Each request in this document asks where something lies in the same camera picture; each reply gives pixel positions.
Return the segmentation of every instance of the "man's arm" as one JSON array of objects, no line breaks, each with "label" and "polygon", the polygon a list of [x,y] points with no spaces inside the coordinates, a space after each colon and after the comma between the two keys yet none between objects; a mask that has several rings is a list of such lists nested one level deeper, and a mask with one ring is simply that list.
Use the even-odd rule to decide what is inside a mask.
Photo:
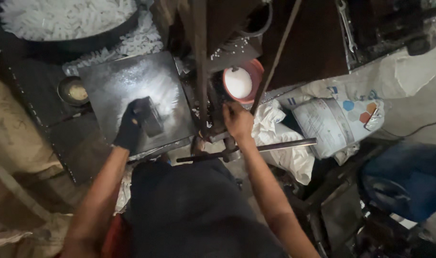
[{"label": "man's arm", "polygon": [[141,100],[134,100],[121,119],[116,146],[101,168],[94,183],[73,216],[63,246],[62,257],[99,257],[110,227],[114,207],[129,153],[136,149],[143,118],[134,108]]},{"label": "man's arm", "polygon": [[99,257],[114,207],[129,150],[114,147],[95,178],[66,234],[62,257]]},{"label": "man's arm", "polygon": [[239,103],[223,105],[224,122],[243,153],[253,193],[272,232],[293,258],[319,258],[251,137],[253,116]]}]

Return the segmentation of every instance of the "black tub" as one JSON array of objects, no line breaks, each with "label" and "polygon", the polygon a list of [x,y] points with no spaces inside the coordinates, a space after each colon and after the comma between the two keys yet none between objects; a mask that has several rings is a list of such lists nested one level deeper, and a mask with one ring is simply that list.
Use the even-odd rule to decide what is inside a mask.
[{"label": "black tub", "polygon": [[8,51],[5,54],[11,55],[15,59],[34,58],[44,62],[61,64],[104,47],[110,49],[121,41],[119,39],[121,36],[138,25],[140,9],[146,9],[146,6],[142,5],[140,0],[135,0],[135,3],[137,11],[121,25],[94,36],[71,40],[31,41],[17,38],[14,34],[3,30],[0,19],[0,50]]}]

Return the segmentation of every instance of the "black glove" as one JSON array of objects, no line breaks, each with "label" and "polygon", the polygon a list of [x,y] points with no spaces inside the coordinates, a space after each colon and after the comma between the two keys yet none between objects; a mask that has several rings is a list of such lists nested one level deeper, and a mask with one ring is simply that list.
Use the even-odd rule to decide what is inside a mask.
[{"label": "black glove", "polygon": [[141,123],[139,123],[139,116],[141,114],[135,114],[134,112],[134,108],[140,101],[141,99],[136,99],[127,105],[127,109],[121,119],[118,135],[116,135],[116,139],[113,142],[116,146],[128,149],[131,154],[136,150],[141,134]]}]

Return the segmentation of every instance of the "person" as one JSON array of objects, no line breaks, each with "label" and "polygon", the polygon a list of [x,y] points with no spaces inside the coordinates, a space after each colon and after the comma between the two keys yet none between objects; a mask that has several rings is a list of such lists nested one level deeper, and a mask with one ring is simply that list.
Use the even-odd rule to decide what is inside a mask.
[{"label": "person", "polygon": [[[73,217],[61,257],[100,257],[124,167],[138,141],[133,105],[124,113],[115,147]],[[256,148],[253,116],[237,102],[224,104],[223,116],[243,154],[268,228],[258,223],[219,159],[173,167],[145,162],[133,170],[125,212],[131,228],[130,256],[319,258]]]}]

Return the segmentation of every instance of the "wrench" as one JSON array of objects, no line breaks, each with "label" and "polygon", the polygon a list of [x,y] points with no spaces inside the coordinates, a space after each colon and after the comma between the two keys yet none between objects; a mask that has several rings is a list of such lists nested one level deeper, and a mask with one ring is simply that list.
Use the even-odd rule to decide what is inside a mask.
[{"label": "wrench", "polygon": [[347,20],[347,15],[345,14],[345,9],[347,8],[347,4],[344,0],[340,0],[340,4],[338,4],[340,15],[342,16],[342,20],[344,21],[345,31],[347,32],[347,38],[349,39],[349,49],[352,53],[355,52],[354,48],[358,48],[356,43],[353,41],[352,32],[350,31],[349,21]]}]

